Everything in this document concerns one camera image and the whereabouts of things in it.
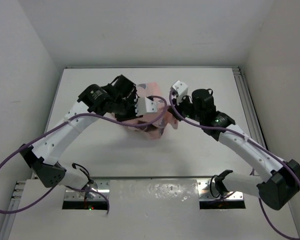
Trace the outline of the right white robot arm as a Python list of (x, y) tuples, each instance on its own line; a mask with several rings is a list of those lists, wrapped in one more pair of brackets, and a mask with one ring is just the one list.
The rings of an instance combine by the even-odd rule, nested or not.
[(242, 192), (278, 211), (299, 192), (300, 164), (272, 156), (244, 133), (230, 116), (216, 109), (210, 88), (197, 89), (188, 96), (187, 89), (175, 86), (170, 89), (169, 101), (178, 120), (195, 121), (193, 126), (234, 151), (257, 172), (256, 176), (247, 176), (228, 169), (214, 175), (210, 192), (215, 198)]

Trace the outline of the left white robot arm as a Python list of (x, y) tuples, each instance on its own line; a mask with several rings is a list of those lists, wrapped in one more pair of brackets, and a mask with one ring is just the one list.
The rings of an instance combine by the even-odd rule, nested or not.
[(84, 189), (91, 182), (87, 175), (71, 164), (61, 165), (59, 158), (89, 125), (98, 120), (89, 114), (104, 116), (111, 113), (120, 122), (131, 120), (136, 116), (136, 99), (136, 84), (123, 75), (105, 86), (91, 84), (59, 121), (64, 124), (63, 127), (33, 143), (20, 154), (46, 188), (64, 185)]

